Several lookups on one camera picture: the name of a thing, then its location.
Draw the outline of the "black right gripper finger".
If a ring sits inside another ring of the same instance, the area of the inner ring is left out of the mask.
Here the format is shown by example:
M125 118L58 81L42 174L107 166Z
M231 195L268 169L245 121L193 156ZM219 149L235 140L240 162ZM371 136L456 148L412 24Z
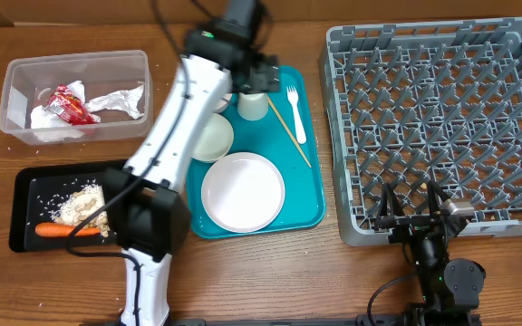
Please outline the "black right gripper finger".
M440 213L439 200L441 200L442 203L445 203L450 199L450 196L435 181L430 180L426 185L430 214L436 216Z
M379 204L378 217L405 216L400 200L397 198L390 183L382 188L382 198Z

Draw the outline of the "white paper cup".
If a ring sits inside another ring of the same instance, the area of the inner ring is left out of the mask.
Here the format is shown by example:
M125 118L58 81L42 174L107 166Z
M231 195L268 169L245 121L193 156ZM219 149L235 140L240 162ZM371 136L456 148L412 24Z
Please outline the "white paper cup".
M245 120L256 121L265 117L268 112L268 96L266 93L239 93L237 112Z

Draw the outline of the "wooden chopstick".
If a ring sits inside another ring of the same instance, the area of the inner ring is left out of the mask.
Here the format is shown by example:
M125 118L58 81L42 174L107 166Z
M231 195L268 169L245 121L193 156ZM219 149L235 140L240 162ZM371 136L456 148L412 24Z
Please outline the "wooden chopstick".
M273 101L271 100L270 97L268 97L268 104L269 106L271 107L273 113L276 115L276 117L278 118L279 122L281 123L282 127L284 128L285 132L287 133L288 137L290 138L290 140L292 141L292 143L294 144L294 146L296 147L297 151L299 152L299 154L301 155L301 157L303 158L305 164L311 168L312 165L309 161L309 159L307 158L307 156L305 155L304 151L302 150L301 146L299 145L298 141L296 140L295 136L293 135L293 133L291 132L291 130L288 128L287 124L285 123L284 119L282 118L281 114L279 113L278 109L276 108L275 104L273 103Z

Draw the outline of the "white plastic fork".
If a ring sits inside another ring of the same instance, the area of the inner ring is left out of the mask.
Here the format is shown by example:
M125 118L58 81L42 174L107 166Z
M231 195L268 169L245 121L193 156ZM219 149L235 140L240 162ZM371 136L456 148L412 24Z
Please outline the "white plastic fork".
M294 115L294 124L295 124L295 137L299 144L306 143L306 134L305 127L301 120L301 115L299 111L299 94L295 86L287 86L286 87L286 95L287 99L292 107L292 112Z

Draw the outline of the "pink bowl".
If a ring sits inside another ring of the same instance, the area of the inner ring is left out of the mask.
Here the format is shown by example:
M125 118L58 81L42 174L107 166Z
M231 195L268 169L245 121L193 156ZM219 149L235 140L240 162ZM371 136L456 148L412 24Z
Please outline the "pink bowl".
M233 96L232 93L225 94L218 102L217 107L215 108L214 112L218 113L218 114L222 113L231 103L232 96Z

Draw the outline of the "white bowl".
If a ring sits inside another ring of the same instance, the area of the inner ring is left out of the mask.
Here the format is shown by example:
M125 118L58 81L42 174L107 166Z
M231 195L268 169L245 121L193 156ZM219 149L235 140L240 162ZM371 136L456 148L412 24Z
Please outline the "white bowl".
M192 157L201 162L214 162L229 152L233 140L234 131L230 122L214 113L200 134Z

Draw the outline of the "white round plate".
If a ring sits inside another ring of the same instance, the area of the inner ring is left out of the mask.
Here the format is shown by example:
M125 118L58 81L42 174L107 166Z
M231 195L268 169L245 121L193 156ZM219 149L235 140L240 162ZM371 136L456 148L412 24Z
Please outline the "white round plate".
M204 176L201 201L209 218L233 233L271 224L285 204L285 181L267 158L250 152L227 155Z

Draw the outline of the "red sauce packet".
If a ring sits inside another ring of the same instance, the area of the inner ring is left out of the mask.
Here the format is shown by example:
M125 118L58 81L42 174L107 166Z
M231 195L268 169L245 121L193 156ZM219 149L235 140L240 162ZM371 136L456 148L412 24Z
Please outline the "red sauce packet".
M94 124L95 119L83 102L66 86L59 85L48 100L46 110L70 125Z

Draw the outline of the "white napkin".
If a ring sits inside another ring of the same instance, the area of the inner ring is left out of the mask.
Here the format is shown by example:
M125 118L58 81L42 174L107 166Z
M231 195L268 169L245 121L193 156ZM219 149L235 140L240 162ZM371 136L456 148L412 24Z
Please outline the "white napkin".
M121 111L134 120L144 116L138 109L138 103L144 92L144 84L142 82L134 89L113 91L89 101L85 101L85 87L82 81L73 81L66 86L83 102L85 109L94 117L94 124L102 122L102 118L97 115L97 112L100 111ZM84 135L94 133L94 129L77 130L74 126L82 125L70 125L61 120L58 116L45 109L47 102L44 105L38 105L33 108L30 114L30 128L36 129L34 135L39 141L58 142L66 139L78 139Z

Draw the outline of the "rice and food scraps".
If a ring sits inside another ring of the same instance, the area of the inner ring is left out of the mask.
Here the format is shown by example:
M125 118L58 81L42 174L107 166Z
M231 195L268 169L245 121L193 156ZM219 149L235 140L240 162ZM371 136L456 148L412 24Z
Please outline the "rice and food scraps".
M73 225L74 228L88 218L97 209L104 205L102 187L96 184L84 186L79 192L69 195L65 201L57 206L55 211L50 211L52 223ZM107 238L110 235L108 217L105 212L100 213L84 228L97 227L101 230L99 235Z

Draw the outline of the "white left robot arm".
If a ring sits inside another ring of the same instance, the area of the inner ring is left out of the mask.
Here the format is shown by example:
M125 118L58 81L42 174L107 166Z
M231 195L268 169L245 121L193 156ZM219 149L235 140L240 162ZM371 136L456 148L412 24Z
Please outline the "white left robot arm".
M256 41L272 16L258 0L231 1L226 12L188 31L179 68L149 135L121 169L102 180L109 228L127 268L120 325L165 325L172 256L189 230L181 198L192 153L220 100L229 93L280 88L274 55Z

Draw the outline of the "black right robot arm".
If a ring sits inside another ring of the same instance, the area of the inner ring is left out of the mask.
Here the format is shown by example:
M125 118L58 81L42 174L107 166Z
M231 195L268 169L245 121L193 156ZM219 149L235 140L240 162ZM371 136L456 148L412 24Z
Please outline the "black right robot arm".
M479 307L479 294L484 287L486 271L469 259L450 259L449 245L474 216L473 205L465 199L454 199L434 181L427 184L429 213L406 215L390 184L382 189L382 198L374 227L389 229L391 244L401 244L402 253L414 272L382 285L368 301L367 318L377 323L372 314L374 300L394 284L417 278L422 303L409 303L397 317L388 318L390 325L480 325L480 317L472 312Z

